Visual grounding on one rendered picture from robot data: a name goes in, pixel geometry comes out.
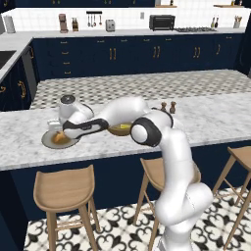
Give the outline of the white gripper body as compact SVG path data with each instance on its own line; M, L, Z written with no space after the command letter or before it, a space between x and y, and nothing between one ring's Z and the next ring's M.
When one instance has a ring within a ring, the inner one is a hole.
M62 131L63 130L63 126L58 119L49 120L47 122L47 124L48 124L48 129L51 131Z

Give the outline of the brown chicken drumstick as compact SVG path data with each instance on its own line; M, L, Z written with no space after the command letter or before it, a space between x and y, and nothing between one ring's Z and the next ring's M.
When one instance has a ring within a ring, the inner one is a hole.
M53 138L53 142L57 144L65 144L70 141L71 140L62 131L58 131Z

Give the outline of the grey round plate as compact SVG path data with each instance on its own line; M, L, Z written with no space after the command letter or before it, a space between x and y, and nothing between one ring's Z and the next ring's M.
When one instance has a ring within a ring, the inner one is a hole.
M51 130L46 131L41 138L41 142L43 143L43 145L51 149L65 149L78 143L78 139L71 139L71 138L70 138L71 141L65 144L54 143L53 138L57 132L58 131L51 131Z

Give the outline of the dark blue side cupboard run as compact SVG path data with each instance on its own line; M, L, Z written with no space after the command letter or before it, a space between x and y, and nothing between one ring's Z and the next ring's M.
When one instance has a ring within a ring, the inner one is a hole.
M23 60L19 59L0 82L0 111L28 110L31 95Z

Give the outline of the grey dishwasher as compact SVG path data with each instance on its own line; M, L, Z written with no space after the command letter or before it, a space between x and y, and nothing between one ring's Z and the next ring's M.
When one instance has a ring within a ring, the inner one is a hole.
M22 60L25 67L25 75L28 82L28 86L29 86L31 100L34 100L34 97L37 91L37 81L35 78L35 72L34 72L32 60L30 56L30 51L28 47L24 50L22 54Z

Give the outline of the olive brown round dish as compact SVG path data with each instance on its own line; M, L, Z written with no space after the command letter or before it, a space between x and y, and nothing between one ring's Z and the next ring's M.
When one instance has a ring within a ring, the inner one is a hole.
M108 131L116 136L129 135L130 128L120 128L120 125L113 125L108 128Z

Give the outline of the wooden bar stool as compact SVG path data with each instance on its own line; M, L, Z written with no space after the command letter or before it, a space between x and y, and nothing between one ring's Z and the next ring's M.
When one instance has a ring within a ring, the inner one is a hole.
M228 147L227 151L229 152L230 157L228 161L226 162L226 165L213 188L213 194L216 197L220 198L220 195L217 194L217 191L222 185L222 183L225 182L228 185L228 187L232 190L232 192L237 196L235 206L237 206L240 201L243 202L243 205L233 225L233 228L227 238L224 249L226 249L227 246L230 244L230 241L233 238L233 235L240 221L242 220L244 213L246 212L246 210L249 207L249 204L251 203L251 189L249 190L247 196L243 197L243 193L246 190L249 181L251 180L251 146L244 146L240 148ZM242 185L240 192L237 192L236 189L230 184L230 182L226 180L226 176L235 162L238 162L248 172L247 177Z
M140 162L142 164L142 167L144 169L144 175L141 183L141 188L138 196L136 211L133 219L133 224L136 224L138 214L140 212L142 202L144 197L147 200L147 203L149 205L149 209L152 211L154 217L155 217L155 208L153 203L150 202L150 199L147 195L147 186L150 182L154 188L156 188L158 191L162 191L164 189L164 164L163 164L163 158L158 159L152 159L152 160L144 160L140 158ZM201 180L201 173L197 167L197 165L193 162L193 169L194 169L194 177L192 183L200 182ZM152 251L154 240L157 234L157 229L159 226L159 221L155 217L155 221L153 224L153 230L151 233L151 238L148 246L148 251Z
M49 250L56 251L58 232L67 228L85 227L93 251L98 251L89 214L92 214L96 230L100 230L93 199L95 188L92 165L77 170L54 173L37 172L33 199L38 208L46 213ZM79 221L57 226L56 214L78 210Z

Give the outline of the dark sink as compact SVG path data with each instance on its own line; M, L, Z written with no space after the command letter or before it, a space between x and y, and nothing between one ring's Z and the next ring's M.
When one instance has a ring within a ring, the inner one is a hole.
M15 50L1 51L0 50L0 70L10 67L15 62Z

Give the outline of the dark blue island base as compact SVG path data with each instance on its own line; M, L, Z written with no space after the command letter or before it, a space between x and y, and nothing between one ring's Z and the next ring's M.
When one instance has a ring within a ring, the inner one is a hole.
M213 189L229 153L227 147L251 146L251 140L192 147L192 156L202 173L202 182ZM25 244L27 220L45 216L33 200L37 171L43 173L79 169L94 165L94 200L98 209L112 208L136 202L142 182L143 168L139 158L155 159L160 152L125 155L83 162L31 167L0 172L0 251L22 251Z

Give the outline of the dark blue base cupboard run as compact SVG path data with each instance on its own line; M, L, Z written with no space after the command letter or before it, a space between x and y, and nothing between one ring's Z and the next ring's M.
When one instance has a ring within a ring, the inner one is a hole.
M243 35L207 33L35 38L41 80L234 69Z

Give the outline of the black toaster oven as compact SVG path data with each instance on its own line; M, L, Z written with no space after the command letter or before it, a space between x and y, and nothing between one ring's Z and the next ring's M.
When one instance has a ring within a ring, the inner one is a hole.
M173 15L151 15L149 28L152 30L173 30L176 17Z

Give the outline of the black hob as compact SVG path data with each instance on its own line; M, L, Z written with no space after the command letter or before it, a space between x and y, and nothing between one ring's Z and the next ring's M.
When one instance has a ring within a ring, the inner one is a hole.
M177 32L209 32L216 31L211 27L177 27L175 28Z

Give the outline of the rail with hanging tools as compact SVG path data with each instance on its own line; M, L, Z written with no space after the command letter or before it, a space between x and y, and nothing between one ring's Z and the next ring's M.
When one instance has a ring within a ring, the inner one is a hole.
M87 26L98 27L102 25L102 11L87 11Z

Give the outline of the dark blue wall cupboard run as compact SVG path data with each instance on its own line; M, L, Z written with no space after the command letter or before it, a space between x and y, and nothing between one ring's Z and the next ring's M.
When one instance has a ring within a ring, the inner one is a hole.
M154 7L155 0L0 0L0 8L127 8Z

